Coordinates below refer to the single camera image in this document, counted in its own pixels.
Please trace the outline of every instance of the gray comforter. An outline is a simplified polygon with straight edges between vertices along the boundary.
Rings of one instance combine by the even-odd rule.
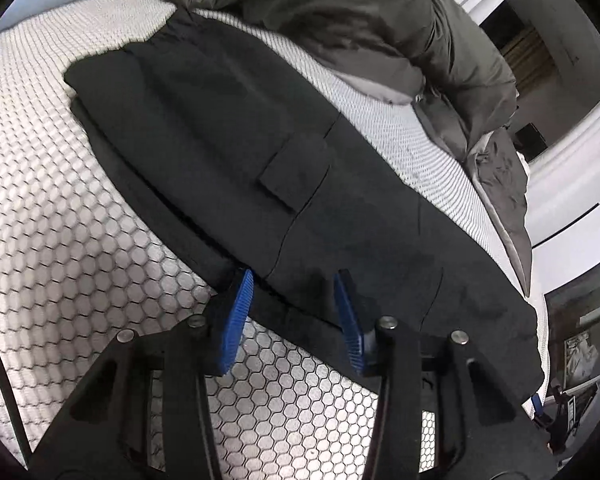
[[[478,141],[506,124],[516,109],[512,71],[453,0],[174,1],[189,10],[233,12],[252,25],[284,34],[361,92],[396,104],[413,102],[429,137],[465,167]],[[499,137],[498,142],[508,139]],[[481,160],[486,174],[485,165],[495,158]],[[507,160],[510,164],[495,171],[512,173],[490,176],[496,200],[488,207],[492,217],[496,212],[494,223],[499,214],[516,216],[500,222],[505,230],[519,227],[521,219],[523,226],[526,213],[526,179],[516,179],[522,165],[517,158]],[[515,189],[504,189],[504,183]],[[524,277],[530,275],[531,245],[526,232],[510,238],[515,242],[505,246],[528,294]],[[512,247],[523,256],[514,257]],[[526,261],[527,269],[516,267]]]

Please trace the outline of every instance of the white mattress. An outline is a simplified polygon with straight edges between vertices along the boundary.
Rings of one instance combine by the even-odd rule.
[[[166,330],[209,297],[203,281],[104,175],[62,81],[75,59],[144,40],[173,10],[161,0],[82,0],[0,33],[0,352],[33,446],[117,330]],[[411,107],[359,94],[277,34],[225,14],[205,15],[254,34],[286,59],[520,290],[470,181],[430,142]],[[548,376],[546,305],[535,278],[530,302]],[[362,472],[376,396],[257,323],[248,321],[235,367],[208,380],[208,389],[230,478],[301,479],[316,471],[356,478]],[[539,393],[544,399],[546,384]],[[529,402],[525,409],[532,413]],[[424,434],[431,416],[424,415]],[[159,465],[158,418],[155,434]],[[0,437],[16,451],[1,395]],[[423,440],[424,450],[430,441]],[[430,466],[430,452],[422,456],[422,466]]]

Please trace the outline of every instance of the metal bolt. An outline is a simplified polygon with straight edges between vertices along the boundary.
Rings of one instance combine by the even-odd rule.
[[[187,324],[191,328],[200,328],[206,325],[206,318],[202,314],[194,314],[193,316],[189,316]]]
[[[398,320],[393,316],[382,316],[378,319],[378,326],[385,330],[393,330],[398,326]]]
[[[469,342],[469,336],[463,330],[454,330],[451,333],[451,341],[459,345],[466,345]]]
[[[118,341],[120,341],[121,343],[128,343],[135,336],[136,336],[136,333],[133,330],[131,330],[130,328],[125,328],[124,330],[121,330],[120,332],[118,332],[118,334],[116,335],[116,339]]]

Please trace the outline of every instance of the blue gripper pad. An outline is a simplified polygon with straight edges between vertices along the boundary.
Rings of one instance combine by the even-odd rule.
[[[544,413],[544,406],[542,405],[542,401],[540,400],[540,396],[535,394],[531,397],[531,403],[534,406],[534,410],[538,415],[542,415]]]
[[[342,270],[336,273],[333,278],[333,285],[334,299],[340,318],[340,327],[349,353],[349,361],[355,371],[362,374],[365,368],[365,340],[352,303],[352,294],[355,294],[355,291],[352,290],[352,280],[349,273]]]
[[[229,371],[235,362],[242,329],[247,319],[251,301],[253,300],[253,273],[250,269],[244,271],[240,287],[235,294],[234,304],[225,320],[221,335],[218,367],[222,374]]]

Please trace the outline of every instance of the black pants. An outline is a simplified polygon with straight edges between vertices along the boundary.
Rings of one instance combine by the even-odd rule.
[[[178,10],[65,80],[128,203],[210,285],[251,267],[252,315],[282,337],[350,373],[331,293],[347,268],[370,316],[465,330],[520,400],[542,383],[536,313],[493,259],[257,38]]]

